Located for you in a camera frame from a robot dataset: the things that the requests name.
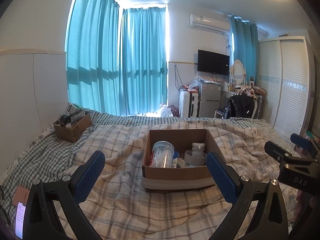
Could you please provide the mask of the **white small figurine bottle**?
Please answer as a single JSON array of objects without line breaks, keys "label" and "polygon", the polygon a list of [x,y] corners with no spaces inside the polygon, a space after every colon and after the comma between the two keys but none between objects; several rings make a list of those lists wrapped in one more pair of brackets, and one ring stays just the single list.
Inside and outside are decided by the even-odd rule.
[{"label": "white small figurine bottle", "polygon": [[193,142],[191,155],[195,158],[202,158],[204,156],[205,143]]}]

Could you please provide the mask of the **white tape roll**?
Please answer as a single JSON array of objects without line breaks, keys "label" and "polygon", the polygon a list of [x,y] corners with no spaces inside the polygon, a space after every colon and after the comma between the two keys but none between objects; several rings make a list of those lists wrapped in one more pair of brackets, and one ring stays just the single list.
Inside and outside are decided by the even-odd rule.
[{"label": "white tape roll", "polygon": [[202,152],[201,157],[193,156],[192,150],[187,150],[184,153],[184,161],[190,166],[204,166],[206,164],[206,154]]}]

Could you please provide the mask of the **blue tissue pack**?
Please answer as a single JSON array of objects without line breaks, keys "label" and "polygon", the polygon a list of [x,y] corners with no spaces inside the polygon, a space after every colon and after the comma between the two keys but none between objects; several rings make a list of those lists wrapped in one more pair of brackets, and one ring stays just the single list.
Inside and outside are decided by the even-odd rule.
[{"label": "blue tissue pack", "polygon": [[180,154],[175,151],[172,159],[172,168],[184,168],[187,166],[188,164],[180,157]]}]

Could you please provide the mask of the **clear cotton swab jar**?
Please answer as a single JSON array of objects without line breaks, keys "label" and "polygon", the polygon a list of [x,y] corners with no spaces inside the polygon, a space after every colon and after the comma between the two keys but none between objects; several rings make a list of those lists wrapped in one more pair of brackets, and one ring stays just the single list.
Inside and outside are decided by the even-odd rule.
[{"label": "clear cotton swab jar", "polygon": [[157,141],[152,148],[150,167],[171,168],[174,146],[168,141]]}]

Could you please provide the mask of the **smartphone lit screen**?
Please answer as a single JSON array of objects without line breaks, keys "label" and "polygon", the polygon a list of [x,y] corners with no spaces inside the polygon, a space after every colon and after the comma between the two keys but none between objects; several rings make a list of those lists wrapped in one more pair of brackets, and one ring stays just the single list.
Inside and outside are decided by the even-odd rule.
[{"label": "smartphone lit screen", "polygon": [[22,202],[18,202],[16,219],[15,219],[15,235],[19,239],[23,239],[23,223],[24,223],[25,208],[26,208],[25,204],[23,204]]}]

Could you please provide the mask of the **brown leather wallet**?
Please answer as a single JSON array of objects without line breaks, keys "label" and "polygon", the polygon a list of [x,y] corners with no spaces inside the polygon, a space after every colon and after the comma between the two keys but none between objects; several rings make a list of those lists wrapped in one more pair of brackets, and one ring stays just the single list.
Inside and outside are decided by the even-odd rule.
[{"label": "brown leather wallet", "polygon": [[12,204],[14,206],[18,206],[18,203],[27,204],[29,193],[29,189],[25,189],[19,185],[16,189]]}]

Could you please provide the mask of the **checked grey bedsheet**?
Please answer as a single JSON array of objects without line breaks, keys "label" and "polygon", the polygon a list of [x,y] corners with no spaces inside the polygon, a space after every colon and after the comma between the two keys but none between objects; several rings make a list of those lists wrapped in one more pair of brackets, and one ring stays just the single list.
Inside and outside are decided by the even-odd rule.
[{"label": "checked grey bedsheet", "polygon": [[225,156],[239,173],[266,181],[279,173],[278,164],[264,151],[267,141],[293,153],[293,146],[263,119],[230,118],[151,118],[115,116],[90,111],[92,125],[80,139],[67,142],[49,128],[12,164],[4,181],[10,193],[18,186],[30,188],[34,179],[45,182],[60,179],[74,170],[94,151],[106,156],[105,168],[93,194],[110,202],[115,199],[149,198],[142,185],[143,148],[150,129],[206,128]]}]

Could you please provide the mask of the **white sliding wardrobe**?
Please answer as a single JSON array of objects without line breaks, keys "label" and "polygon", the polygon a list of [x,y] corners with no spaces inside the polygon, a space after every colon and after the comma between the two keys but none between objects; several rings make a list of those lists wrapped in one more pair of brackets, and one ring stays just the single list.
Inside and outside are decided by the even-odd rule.
[{"label": "white sliding wardrobe", "polygon": [[259,42],[257,83],[266,91],[261,117],[287,142],[308,127],[314,87],[311,55],[304,36]]}]

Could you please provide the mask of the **small SF cardboard box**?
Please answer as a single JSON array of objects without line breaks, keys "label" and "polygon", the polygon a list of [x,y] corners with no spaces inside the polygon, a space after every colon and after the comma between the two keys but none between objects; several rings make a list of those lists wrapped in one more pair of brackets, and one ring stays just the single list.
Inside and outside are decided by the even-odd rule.
[{"label": "small SF cardboard box", "polygon": [[68,103],[53,126],[58,138],[75,143],[91,124],[89,111],[77,104]]}]

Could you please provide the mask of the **white oval mirror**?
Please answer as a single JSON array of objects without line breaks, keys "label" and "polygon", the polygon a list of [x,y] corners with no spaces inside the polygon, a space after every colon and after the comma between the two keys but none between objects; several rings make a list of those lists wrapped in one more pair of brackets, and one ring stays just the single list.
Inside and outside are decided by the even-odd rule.
[{"label": "white oval mirror", "polygon": [[230,82],[234,85],[242,85],[245,81],[246,72],[240,60],[235,60],[230,68]]}]

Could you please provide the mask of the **silver small fridge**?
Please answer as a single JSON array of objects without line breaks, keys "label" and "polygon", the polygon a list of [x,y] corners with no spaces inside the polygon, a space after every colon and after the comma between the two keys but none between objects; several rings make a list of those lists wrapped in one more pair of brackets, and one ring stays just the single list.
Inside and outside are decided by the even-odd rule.
[{"label": "silver small fridge", "polygon": [[217,83],[201,83],[199,90],[199,117],[213,118],[219,108],[221,86]]}]

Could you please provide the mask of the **white suitcase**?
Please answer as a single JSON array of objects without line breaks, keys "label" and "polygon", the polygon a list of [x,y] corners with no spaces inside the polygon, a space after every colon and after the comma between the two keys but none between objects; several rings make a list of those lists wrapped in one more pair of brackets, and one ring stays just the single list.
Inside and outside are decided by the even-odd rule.
[{"label": "white suitcase", "polygon": [[198,114],[199,94],[181,90],[179,93],[179,113],[180,118],[196,118]]}]

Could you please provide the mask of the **open brown cardboard box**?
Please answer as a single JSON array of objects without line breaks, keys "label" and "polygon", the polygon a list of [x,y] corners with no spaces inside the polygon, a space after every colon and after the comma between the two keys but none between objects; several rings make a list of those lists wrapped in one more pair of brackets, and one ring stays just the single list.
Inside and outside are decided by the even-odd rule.
[{"label": "open brown cardboard box", "polygon": [[157,141],[168,141],[184,157],[193,142],[205,143],[204,152],[216,152],[223,157],[214,132],[209,129],[151,129],[149,130],[142,163],[142,183],[151,191],[179,191],[209,187],[215,184],[206,165],[184,168],[150,167],[152,148]]}]

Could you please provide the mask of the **teal curtain right window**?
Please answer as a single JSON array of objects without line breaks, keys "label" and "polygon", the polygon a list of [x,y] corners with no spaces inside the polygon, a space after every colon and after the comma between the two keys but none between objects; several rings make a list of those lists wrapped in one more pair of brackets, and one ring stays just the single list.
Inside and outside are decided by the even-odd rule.
[{"label": "teal curtain right window", "polygon": [[257,25],[232,16],[231,27],[234,36],[234,59],[242,62],[246,72],[246,81],[249,83],[251,77],[255,81],[259,63]]}]

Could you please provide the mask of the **white plastic bag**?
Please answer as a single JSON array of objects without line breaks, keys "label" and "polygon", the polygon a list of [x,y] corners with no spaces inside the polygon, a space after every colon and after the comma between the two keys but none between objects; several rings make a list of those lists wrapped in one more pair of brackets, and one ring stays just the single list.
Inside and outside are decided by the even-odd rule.
[{"label": "white plastic bag", "polygon": [[162,105],[159,113],[161,118],[173,117],[173,113],[167,105]]}]

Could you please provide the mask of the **white air conditioner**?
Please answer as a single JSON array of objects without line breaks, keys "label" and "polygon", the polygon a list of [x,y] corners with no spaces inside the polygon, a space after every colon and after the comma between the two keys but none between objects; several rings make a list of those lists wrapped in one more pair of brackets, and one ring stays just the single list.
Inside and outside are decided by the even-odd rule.
[{"label": "white air conditioner", "polygon": [[230,31],[229,23],[195,14],[189,16],[189,23],[192,28],[201,28],[223,34]]}]

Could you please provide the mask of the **large teal curtain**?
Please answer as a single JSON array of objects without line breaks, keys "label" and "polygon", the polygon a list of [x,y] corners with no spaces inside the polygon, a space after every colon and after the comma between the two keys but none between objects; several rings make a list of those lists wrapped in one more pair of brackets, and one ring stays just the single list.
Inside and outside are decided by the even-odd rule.
[{"label": "large teal curtain", "polygon": [[65,42],[70,102],[119,116],[158,111],[168,96],[166,12],[73,0]]}]

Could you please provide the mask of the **black wall television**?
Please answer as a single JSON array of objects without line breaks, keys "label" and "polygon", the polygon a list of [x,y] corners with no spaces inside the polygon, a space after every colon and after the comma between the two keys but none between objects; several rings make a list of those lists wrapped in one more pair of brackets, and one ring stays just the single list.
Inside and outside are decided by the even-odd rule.
[{"label": "black wall television", "polygon": [[229,56],[211,51],[198,50],[197,71],[228,76]]}]

